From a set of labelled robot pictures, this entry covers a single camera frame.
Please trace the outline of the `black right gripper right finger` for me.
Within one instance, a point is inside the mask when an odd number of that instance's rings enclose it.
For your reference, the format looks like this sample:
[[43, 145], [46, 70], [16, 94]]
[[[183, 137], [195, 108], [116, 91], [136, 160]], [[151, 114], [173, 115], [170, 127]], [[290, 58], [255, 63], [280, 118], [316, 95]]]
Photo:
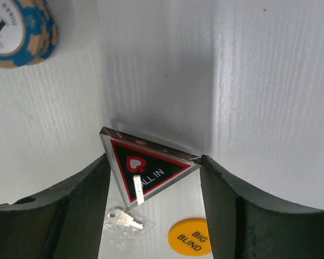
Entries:
[[207, 155], [201, 160], [214, 258], [324, 258], [324, 210], [269, 194]]

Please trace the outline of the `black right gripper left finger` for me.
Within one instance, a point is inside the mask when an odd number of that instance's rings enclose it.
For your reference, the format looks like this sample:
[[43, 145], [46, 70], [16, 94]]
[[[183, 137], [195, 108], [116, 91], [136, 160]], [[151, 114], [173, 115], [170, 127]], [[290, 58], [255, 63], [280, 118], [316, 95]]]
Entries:
[[13, 204], [0, 204], [0, 258], [97, 258], [110, 164], [79, 173]]

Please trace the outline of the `yellow big blind button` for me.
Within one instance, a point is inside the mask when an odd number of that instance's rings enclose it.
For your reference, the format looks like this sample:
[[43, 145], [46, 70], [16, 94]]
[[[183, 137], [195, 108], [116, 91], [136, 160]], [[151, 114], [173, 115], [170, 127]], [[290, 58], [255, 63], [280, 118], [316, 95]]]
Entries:
[[170, 247], [185, 256], [204, 256], [212, 252], [207, 221], [204, 218], [184, 219], [168, 232]]

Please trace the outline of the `triangular all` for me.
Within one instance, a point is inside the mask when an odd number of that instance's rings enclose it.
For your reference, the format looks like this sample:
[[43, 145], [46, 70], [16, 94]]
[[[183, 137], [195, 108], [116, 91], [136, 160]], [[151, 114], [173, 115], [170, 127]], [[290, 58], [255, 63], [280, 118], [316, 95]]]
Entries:
[[100, 138], [123, 202], [134, 208], [201, 167], [201, 158], [115, 129]]

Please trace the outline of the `stack of poker chips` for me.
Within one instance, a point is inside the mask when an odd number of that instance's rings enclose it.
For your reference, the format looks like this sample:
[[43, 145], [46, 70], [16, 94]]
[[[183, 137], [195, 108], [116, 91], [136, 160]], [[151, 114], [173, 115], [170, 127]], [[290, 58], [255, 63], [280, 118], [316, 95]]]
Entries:
[[0, 0], [1, 68], [39, 64], [57, 43], [57, 21], [47, 1]]

